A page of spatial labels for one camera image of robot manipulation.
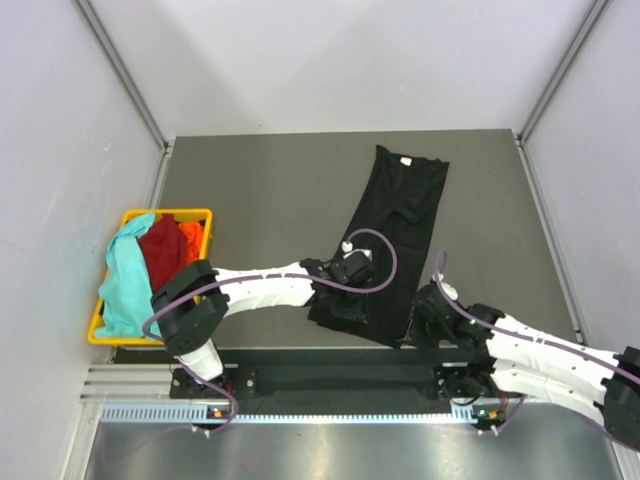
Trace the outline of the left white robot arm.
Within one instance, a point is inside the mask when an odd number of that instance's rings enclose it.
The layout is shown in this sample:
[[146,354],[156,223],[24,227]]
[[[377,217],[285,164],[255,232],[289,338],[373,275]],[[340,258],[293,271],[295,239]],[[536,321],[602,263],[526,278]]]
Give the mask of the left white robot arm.
[[197,260],[154,293],[153,321],[166,351],[192,372],[192,384],[205,396],[226,387],[227,374],[212,335],[223,319],[245,311],[311,305],[327,288],[311,278],[341,286],[366,288],[375,274],[373,254],[355,249],[330,262],[298,263],[250,271],[213,268]]

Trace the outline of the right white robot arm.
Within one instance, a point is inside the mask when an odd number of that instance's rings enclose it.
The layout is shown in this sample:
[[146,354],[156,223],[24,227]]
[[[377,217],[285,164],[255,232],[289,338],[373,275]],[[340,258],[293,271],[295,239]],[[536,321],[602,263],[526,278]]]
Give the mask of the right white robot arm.
[[414,296],[410,338],[422,349],[451,344],[467,354],[477,396],[526,395],[590,420],[625,447],[639,448],[639,351],[598,350],[536,330],[493,307],[462,307],[457,291],[432,281]]

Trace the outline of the black t-shirt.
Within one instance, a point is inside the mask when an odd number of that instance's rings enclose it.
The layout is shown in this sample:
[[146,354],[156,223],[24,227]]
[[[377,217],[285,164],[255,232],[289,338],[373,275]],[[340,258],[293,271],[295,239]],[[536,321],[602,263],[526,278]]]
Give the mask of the black t-shirt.
[[379,238],[360,234],[352,240],[356,249],[373,254],[378,286],[390,273],[393,281],[382,291],[349,294],[328,289],[308,314],[317,325],[355,335],[393,348],[409,330],[412,299],[418,290],[431,244],[439,202],[449,164],[439,159],[393,153],[378,145],[372,171],[345,232],[372,229],[387,238],[397,255],[392,268],[389,249]]

